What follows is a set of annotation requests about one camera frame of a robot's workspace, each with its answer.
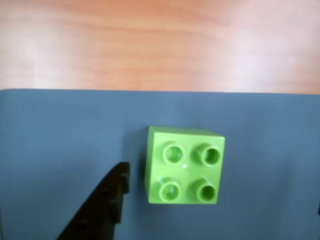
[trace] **lego brick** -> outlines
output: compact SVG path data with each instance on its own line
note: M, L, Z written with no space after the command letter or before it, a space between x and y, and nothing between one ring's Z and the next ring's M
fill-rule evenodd
M205 130L149 127L145 187L151 204L216 204L225 138Z

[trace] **black object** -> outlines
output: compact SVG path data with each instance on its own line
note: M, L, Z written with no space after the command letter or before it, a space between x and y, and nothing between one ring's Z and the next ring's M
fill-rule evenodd
M99 183L57 240L112 240L120 223L130 165L118 163Z

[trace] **wooden surface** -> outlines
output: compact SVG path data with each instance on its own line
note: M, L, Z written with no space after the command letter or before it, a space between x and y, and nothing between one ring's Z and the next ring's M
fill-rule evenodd
M0 0L0 89L320 93L319 0Z

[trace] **gray mat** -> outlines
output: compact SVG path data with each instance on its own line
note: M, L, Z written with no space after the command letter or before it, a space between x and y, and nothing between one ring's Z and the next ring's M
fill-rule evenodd
M151 205L147 127L226 137L217 205ZM0 92L0 207L6 240L54 240L101 178L131 163L115 240L316 240L320 96Z

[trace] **lego stud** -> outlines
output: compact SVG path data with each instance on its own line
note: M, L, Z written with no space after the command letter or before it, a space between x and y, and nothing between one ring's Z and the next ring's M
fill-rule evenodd
M162 156L168 164L176 164L183 157L183 148L174 141L167 142L164 145Z
M202 178L193 184L196 198L202 203L211 202L216 196L214 186L206 179Z
M160 181L159 197L164 202L172 202L181 194L180 185L170 177Z
M215 165L220 158L219 151L211 144L202 144L198 147L197 153L201 163L208 167Z

